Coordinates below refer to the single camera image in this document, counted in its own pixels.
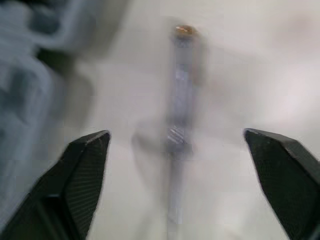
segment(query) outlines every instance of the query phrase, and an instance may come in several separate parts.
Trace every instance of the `gray object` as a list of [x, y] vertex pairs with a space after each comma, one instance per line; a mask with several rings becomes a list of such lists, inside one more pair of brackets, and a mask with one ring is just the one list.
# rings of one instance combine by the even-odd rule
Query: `gray object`
[[48, 167], [49, 130], [64, 102], [63, 79], [37, 55], [83, 48], [101, 3], [0, 0], [0, 232]]
[[102, 0], [0, 0], [0, 39], [63, 52], [79, 50], [95, 29]]

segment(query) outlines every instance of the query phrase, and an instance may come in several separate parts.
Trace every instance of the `blurry gray object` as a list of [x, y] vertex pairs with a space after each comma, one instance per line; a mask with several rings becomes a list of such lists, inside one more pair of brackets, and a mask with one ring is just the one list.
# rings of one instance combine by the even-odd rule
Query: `blurry gray object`
[[0, 55], [0, 230], [39, 168], [30, 167], [32, 154], [50, 135], [63, 100], [62, 79], [42, 62]]
[[102, 2], [0, 0], [0, 231], [48, 167], [50, 129], [64, 105], [63, 79], [37, 55], [84, 47]]
[[2, 35], [35, 48], [74, 52], [95, 29], [103, 0], [0, 0]]

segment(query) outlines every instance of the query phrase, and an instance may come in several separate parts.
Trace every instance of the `white surface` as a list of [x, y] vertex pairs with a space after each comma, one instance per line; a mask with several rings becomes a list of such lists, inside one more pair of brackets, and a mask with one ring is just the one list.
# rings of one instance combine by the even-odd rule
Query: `white surface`
[[155, 165], [139, 163], [132, 139], [141, 122], [164, 117], [169, 30], [181, 21], [199, 30], [206, 48], [181, 239], [286, 240], [261, 193], [242, 132], [287, 135], [320, 157], [319, 1], [128, 1], [108, 0], [97, 38], [103, 44], [77, 63], [87, 80], [72, 81], [75, 116], [64, 123], [66, 142], [102, 129], [112, 133], [89, 239], [166, 237], [157, 185], [166, 176], [153, 157]]

